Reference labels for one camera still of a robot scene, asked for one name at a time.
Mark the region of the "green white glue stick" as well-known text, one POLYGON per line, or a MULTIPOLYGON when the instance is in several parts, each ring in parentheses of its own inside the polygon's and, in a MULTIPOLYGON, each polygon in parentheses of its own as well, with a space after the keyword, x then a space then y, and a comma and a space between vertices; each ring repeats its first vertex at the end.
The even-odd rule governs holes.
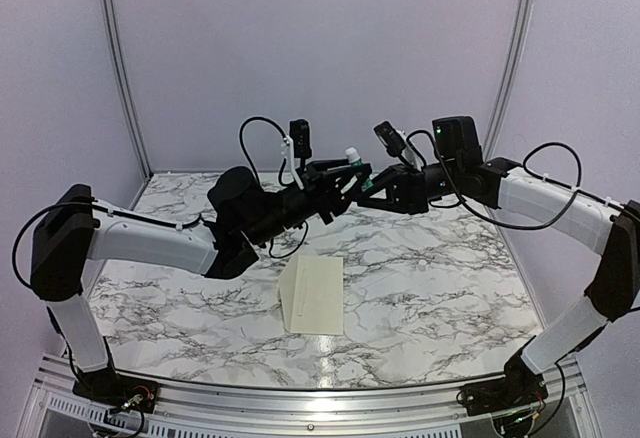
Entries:
POLYGON ((364 162, 355 147, 349 147, 345 150, 345 157, 351 167, 358 169, 358 177, 362 179, 361 191, 369 190, 373 184, 370 179, 370 173, 364 170, 364 162))

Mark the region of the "cream paper envelope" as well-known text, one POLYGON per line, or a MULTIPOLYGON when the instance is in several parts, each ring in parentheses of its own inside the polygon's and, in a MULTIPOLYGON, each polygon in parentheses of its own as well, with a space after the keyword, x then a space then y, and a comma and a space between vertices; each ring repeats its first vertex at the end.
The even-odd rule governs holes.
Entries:
POLYGON ((290 334, 344 332, 343 260, 296 254, 278 277, 284 328, 290 334))

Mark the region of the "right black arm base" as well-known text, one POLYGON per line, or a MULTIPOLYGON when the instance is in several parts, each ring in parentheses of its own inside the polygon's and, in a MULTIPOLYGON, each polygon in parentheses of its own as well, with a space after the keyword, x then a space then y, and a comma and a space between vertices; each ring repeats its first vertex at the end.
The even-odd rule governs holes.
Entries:
POLYGON ((468 416, 495 413, 540 403, 549 396, 542 374, 535 374, 522 359, 519 349, 504 365, 501 378, 463 385, 456 401, 468 416))

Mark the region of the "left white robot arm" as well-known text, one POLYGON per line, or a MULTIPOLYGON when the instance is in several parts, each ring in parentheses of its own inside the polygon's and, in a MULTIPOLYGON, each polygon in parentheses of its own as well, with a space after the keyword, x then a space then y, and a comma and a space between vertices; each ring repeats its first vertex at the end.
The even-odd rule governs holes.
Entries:
POLYGON ((371 173, 370 165, 345 159, 312 161, 293 183, 268 192, 249 168, 236 166, 207 193, 214 219, 188 223, 124 210, 76 184, 17 233, 16 244, 32 235, 30 274, 19 280, 46 304, 89 389, 116 403, 126 394, 126 381, 115 372, 83 294, 87 261, 129 261, 234 279, 257 262, 257 249, 287 230, 313 216, 332 223, 359 198, 371 173))

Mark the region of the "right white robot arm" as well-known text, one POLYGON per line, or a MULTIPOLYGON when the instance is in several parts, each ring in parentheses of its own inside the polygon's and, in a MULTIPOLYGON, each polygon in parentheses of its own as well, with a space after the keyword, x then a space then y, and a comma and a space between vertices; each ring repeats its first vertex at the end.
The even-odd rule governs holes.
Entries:
POLYGON ((374 129, 387 153, 399 159, 372 180, 362 207, 421 214, 434 200, 454 195, 461 206, 487 208, 532 219, 530 231, 553 228, 599 255, 600 263, 583 295, 505 365, 495 396, 515 406, 534 389, 534 378, 573 351, 588 345, 607 324, 636 311, 639 294, 639 205, 622 205, 562 184, 506 158, 487 161, 469 116, 436 119, 427 133, 436 158, 410 161, 411 138, 389 122, 374 129))

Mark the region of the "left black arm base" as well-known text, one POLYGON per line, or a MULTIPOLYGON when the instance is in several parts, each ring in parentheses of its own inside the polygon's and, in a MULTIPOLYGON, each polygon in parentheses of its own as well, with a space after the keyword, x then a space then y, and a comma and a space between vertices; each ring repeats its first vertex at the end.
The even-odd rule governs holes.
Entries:
POLYGON ((107 366, 93 372, 83 372, 76 368, 72 393, 75 396, 110 405, 123 410, 124 404, 137 395, 142 397, 140 403, 132 407, 150 414, 156 405, 159 384, 156 381, 123 375, 116 371, 112 353, 106 339, 103 339, 107 352, 107 366))

